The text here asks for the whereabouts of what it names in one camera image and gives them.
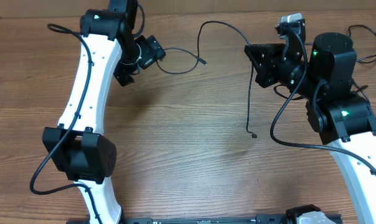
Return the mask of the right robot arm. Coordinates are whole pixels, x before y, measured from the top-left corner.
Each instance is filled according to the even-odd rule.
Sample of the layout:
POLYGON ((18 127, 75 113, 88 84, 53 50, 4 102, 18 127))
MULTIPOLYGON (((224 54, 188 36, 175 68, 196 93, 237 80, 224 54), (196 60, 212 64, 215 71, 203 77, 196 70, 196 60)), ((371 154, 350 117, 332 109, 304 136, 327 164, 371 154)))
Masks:
POLYGON ((305 21, 282 21, 282 44, 248 44, 245 53, 263 88, 280 83, 306 99, 320 150, 329 151, 348 188, 360 223, 376 223, 376 115, 352 88, 357 54, 345 34, 325 32, 307 52, 305 21))

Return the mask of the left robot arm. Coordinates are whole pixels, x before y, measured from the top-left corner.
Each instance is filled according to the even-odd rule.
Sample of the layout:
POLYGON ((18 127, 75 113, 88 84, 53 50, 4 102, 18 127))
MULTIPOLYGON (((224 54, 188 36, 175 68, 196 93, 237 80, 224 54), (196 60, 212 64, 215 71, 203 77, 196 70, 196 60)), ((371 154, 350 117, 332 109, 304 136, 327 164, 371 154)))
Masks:
POLYGON ((111 1, 105 10, 88 10, 75 37, 80 61, 67 106, 57 126, 45 128, 42 141, 47 161, 65 173, 70 187, 83 195, 90 223, 120 223, 111 175, 116 146, 104 135, 105 106, 112 80, 121 86, 165 57, 155 37, 134 30, 137 1, 111 1))

